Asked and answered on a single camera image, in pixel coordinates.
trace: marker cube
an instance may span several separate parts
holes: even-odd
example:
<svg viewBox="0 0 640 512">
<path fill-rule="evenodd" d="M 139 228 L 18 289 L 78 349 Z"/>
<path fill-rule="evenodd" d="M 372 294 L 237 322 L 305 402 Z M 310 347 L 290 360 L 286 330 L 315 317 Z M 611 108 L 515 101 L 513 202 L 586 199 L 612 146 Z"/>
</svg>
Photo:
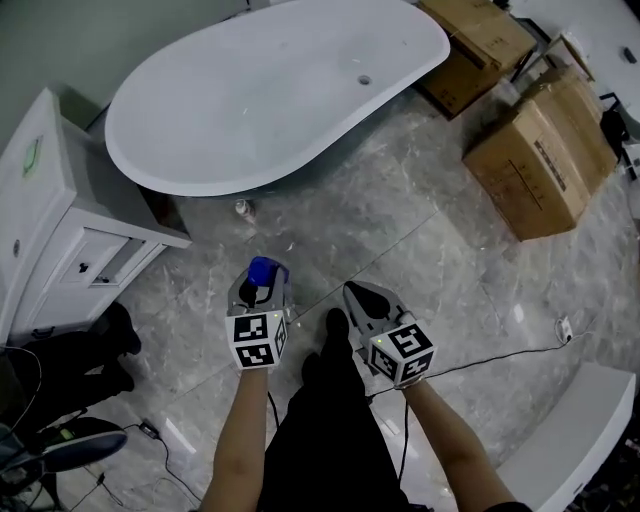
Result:
<svg viewBox="0 0 640 512">
<path fill-rule="evenodd" d="M 369 338 L 368 363 L 394 386 L 401 386 L 426 372 L 436 348 L 426 334 L 427 324 L 417 320 Z"/>
<path fill-rule="evenodd" d="M 284 311 L 225 318 L 227 340 L 238 368 L 276 366 L 287 342 Z"/>
</svg>

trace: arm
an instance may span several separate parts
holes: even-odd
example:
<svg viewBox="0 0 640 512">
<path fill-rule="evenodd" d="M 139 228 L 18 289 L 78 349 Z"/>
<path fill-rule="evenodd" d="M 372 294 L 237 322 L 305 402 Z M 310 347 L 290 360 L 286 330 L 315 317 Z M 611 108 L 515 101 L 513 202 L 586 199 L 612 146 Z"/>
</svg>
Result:
<svg viewBox="0 0 640 512">
<path fill-rule="evenodd" d="M 516 501 L 473 430 L 426 381 L 405 389 L 404 396 L 447 475 L 460 512 L 484 512 Z"/>
<path fill-rule="evenodd" d="M 262 490 L 267 370 L 245 370 L 213 460 L 202 512 L 255 512 Z"/>
</svg>

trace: cardboard box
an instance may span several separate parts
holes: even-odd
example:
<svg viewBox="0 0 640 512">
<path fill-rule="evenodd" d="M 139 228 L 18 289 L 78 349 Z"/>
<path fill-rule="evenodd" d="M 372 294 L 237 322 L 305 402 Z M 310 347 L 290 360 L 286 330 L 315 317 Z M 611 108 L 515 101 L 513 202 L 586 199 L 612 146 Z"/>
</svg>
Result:
<svg viewBox="0 0 640 512">
<path fill-rule="evenodd" d="M 520 240 L 573 229 L 615 168 L 601 118 L 575 69 L 550 70 L 464 157 Z"/>
<path fill-rule="evenodd" d="M 491 89 L 535 47 L 535 40 L 489 0 L 420 0 L 450 36 L 447 60 L 416 85 L 449 117 Z"/>
</svg>

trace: electrical outlet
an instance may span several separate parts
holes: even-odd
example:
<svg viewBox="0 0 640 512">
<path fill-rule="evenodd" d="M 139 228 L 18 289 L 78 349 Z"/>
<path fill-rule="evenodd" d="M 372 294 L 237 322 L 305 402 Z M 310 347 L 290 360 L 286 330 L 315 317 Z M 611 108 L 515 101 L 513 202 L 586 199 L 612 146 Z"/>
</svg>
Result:
<svg viewBox="0 0 640 512">
<path fill-rule="evenodd" d="M 564 316 L 560 319 L 560 332 L 562 333 L 562 341 L 569 343 L 573 339 L 573 330 L 569 318 Z"/>
</svg>

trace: white wall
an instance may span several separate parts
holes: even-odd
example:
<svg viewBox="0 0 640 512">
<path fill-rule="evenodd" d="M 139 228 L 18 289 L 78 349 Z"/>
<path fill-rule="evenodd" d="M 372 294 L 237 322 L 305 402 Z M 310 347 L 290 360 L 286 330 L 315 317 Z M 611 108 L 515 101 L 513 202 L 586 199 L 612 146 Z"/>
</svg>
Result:
<svg viewBox="0 0 640 512">
<path fill-rule="evenodd" d="M 147 56 L 246 7 L 246 0 L 1 1 L 0 151 L 45 85 L 65 83 L 102 107 Z M 67 106 L 77 119 L 95 112 Z"/>
<path fill-rule="evenodd" d="M 640 20 L 624 0 L 511 0 L 511 4 L 514 15 L 533 19 L 552 37 L 570 32 L 600 82 L 596 89 L 618 93 L 640 120 L 640 63 L 630 64 L 621 57 L 626 46 L 640 61 Z"/>
</svg>

